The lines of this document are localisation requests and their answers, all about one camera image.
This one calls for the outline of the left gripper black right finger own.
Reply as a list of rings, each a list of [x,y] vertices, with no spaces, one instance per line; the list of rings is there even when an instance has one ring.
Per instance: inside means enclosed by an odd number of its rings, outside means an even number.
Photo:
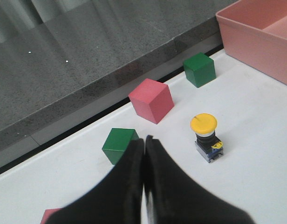
[[[145,142],[144,189],[150,224],[254,223],[191,179],[151,135]]]

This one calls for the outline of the left gripper black left finger own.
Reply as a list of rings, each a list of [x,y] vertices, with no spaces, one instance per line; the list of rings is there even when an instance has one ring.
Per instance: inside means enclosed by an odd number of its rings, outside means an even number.
[[[112,170],[88,193],[52,214],[48,224],[139,224],[143,139],[132,140]]]

